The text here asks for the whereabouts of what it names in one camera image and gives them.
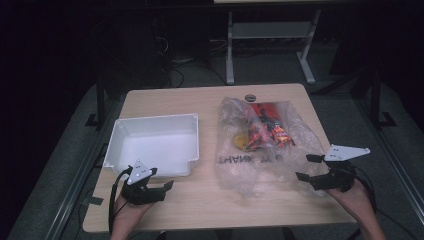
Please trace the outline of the clear plastic bag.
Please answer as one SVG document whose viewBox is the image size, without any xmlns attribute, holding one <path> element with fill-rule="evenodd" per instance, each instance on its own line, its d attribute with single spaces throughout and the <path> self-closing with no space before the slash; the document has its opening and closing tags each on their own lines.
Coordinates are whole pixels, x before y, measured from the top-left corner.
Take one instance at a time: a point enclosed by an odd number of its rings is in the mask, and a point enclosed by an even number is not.
<svg viewBox="0 0 424 240">
<path fill-rule="evenodd" d="M 324 148 L 316 134 L 301 118 L 289 101 L 261 102 L 275 103 L 283 127 L 295 142 L 277 149 L 272 144 L 256 150 L 240 150 L 233 145 L 237 133 L 248 136 L 250 123 L 258 122 L 251 104 L 237 98 L 224 98 L 218 107 L 218 129 L 216 167 L 221 186 L 235 190 L 246 197 L 259 192 L 262 181 L 288 184 L 304 195 L 310 195 L 313 188 L 296 177 L 296 172 L 310 176 L 325 174 L 323 163 L 308 162 L 306 155 L 322 155 Z"/>
</svg>

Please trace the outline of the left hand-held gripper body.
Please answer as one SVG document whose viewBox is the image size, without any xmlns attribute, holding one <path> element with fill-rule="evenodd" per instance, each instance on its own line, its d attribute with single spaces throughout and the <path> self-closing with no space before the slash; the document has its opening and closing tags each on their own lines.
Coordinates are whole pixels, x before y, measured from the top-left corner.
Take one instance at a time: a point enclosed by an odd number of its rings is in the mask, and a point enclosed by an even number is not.
<svg viewBox="0 0 424 240">
<path fill-rule="evenodd" d="M 147 186 L 150 178 L 149 170 L 140 160 L 136 160 L 133 165 L 129 165 L 122 174 L 127 175 L 121 189 L 122 197 L 134 205 L 144 205 L 156 203 L 165 199 L 166 193 L 157 192 L 155 188 Z"/>
</svg>

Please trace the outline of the yellow round toy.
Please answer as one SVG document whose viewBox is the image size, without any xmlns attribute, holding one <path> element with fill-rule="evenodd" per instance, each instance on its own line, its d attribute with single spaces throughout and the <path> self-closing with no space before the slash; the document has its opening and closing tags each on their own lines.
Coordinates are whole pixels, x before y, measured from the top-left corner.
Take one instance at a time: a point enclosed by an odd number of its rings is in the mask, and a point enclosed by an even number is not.
<svg viewBox="0 0 424 240">
<path fill-rule="evenodd" d="M 237 133 L 233 137 L 233 145 L 240 149 L 245 150 L 248 143 L 248 136 L 244 133 Z"/>
</svg>

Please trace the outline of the white metal desk frame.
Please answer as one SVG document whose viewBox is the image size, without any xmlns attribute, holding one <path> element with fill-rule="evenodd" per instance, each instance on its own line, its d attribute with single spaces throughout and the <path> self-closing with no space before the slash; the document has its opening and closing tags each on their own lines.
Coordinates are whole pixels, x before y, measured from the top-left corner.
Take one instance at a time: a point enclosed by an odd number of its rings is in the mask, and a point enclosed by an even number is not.
<svg viewBox="0 0 424 240">
<path fill-rule="evenodd" d="M 309 21 L 237 21 L 235 11 L 229 11 L 227 16 L 227 53 L 226 53 L 226 84 L 234 85 L 233 42 L 235 40 L 252 39 L 301 39 L 304 46 L 296 53 L 298 63 L 306 82 L 316 83 L 308 63 L 308 53 L 321 16 L 321 9 L 315 9 Z"/>
</svg>

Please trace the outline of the white plastic bin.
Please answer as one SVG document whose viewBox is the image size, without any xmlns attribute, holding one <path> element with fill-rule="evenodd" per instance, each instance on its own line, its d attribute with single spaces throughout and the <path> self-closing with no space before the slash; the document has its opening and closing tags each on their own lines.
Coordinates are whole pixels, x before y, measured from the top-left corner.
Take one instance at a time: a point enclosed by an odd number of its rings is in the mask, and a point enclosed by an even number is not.
<svg viewBox="0 0 424 240">
<path fill-rule="evenodd" d="M 199 160 L 197 114 L 115 121 L 103 166 L 116 175 L 140 160 L 158 177 L 188 176 Z"/>
</svg>

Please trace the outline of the person's left hand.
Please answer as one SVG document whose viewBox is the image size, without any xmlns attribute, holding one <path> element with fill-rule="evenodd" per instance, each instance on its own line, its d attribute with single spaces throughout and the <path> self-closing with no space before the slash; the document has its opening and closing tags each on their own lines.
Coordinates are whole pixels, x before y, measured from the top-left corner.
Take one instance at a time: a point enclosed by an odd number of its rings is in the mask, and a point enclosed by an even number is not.
<svg viewBox="0 0 424 240">
<path fill-rule="evenodd" d="M 154 204 L 134 205 L 128 203 L 121 195 L 115 201 L 115 219 L 113 230 L 127 230 L 132 232 L 143 216 Z"/>
</svg>

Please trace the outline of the person's right hand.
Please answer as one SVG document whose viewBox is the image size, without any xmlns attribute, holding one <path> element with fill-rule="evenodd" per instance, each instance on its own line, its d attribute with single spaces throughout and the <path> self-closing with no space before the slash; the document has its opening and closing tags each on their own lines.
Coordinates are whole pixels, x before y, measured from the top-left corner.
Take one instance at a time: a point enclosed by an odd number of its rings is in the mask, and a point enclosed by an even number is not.
<svg viewBox="0 0 424 240">
<path fill-rule="evenodd" d="M 363 184 L 358 180 L 355 180 L 352 187 L 346 192 L 329 189 L 327 193 L 355 220 L 366 221 L 375 217 L 369 194 Z"/>
</svg>

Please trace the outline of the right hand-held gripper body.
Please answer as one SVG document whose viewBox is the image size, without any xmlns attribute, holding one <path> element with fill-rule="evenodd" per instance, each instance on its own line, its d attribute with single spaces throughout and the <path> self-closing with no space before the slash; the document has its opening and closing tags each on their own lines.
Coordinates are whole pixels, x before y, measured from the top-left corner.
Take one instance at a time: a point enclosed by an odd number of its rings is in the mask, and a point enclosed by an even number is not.
<svg viewBox="0 0 424 240">
<path fill-rule="evenodd" d="M 324 163 L 328 172 L 313 176 L 312 187 L 315 190 L 339 189 L 348 191 L 356 177 L 356 170 L 350 160 L 370 154 L 369 148 L 358 148 L 332 144 L 325 154 Z"/>
</svg>

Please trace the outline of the black metal stand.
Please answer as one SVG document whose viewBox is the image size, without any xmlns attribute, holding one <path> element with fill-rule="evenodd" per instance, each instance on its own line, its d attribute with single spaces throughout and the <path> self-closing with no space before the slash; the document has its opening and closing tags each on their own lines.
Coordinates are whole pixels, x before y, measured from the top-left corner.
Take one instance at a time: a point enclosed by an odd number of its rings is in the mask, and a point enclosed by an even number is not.
<svg viewBox="0 0 424 240">
<path fill-rule="evenodd" d="M 105 89 L 101 81 L 96 83 L 96 109 L 97 112 L 90 114 L 85 125 L 100 130 L 105 122 Z"/>
<path fill-rule="evenodd" d="M 377 69 L 373 72 L 370 96 L 370 120 L 373 126 L 381 130 L 383 127 L 396 127 L 397 124 L 389 112 L 380 111 L 381 78 Z"/>
</svg>

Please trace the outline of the red chip bag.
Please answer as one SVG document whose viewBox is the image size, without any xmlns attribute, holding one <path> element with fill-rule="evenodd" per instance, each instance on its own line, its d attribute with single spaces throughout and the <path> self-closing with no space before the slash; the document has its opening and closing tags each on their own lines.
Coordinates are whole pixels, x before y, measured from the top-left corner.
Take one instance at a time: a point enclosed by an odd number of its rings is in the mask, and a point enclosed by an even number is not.
<svg viewBox="0 0 424 240">
<path fill-rule="evenodd" d="M 277 149 L 289 144 L 295 146 L 295 142 L 283 127 L 275 103 L 255 103 L 251 104 L 251 107 L 259 121 L 249 124 L 247 149 L 256 150 L 264 148 L 267 144 L 272 144 Z"/>
</svg>

